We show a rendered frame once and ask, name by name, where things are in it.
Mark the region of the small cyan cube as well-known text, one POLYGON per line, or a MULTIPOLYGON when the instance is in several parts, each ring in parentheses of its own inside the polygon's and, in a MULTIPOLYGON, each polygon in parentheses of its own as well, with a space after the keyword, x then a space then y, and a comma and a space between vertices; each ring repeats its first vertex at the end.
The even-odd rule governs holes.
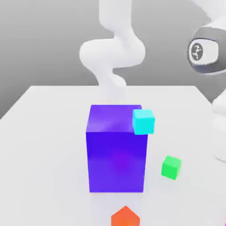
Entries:
POLYGON ((155 116, 150 109, 134 109, 132 125, 136 135, 148 135, 154 133, 155 116))

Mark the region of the small green cube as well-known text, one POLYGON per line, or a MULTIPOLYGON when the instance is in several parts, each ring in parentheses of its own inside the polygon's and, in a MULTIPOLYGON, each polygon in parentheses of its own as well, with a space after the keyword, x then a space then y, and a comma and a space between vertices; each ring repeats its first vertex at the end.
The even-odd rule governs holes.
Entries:
POLYGON ((176 180, 181 169, 181 164, 181 159, 169 155, 166 156, 162 163, 161 175, 176 180))

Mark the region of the small orange cube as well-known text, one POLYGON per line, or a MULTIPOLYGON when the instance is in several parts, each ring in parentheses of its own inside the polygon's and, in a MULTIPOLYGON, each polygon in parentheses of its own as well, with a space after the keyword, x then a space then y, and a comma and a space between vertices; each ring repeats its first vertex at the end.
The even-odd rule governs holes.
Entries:
POLYGON ((140 217, 124 206, 111 216, 111 226, 140 226, 140 217))

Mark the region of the large purple box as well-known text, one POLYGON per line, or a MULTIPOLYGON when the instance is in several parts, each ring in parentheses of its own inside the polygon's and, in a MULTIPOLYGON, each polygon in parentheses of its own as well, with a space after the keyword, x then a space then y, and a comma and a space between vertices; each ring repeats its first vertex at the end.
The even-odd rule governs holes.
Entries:
POLYGON ((143 192, 147 135, 136 135, 140 105, 91 105, 86 128, 90 192, 143 192))

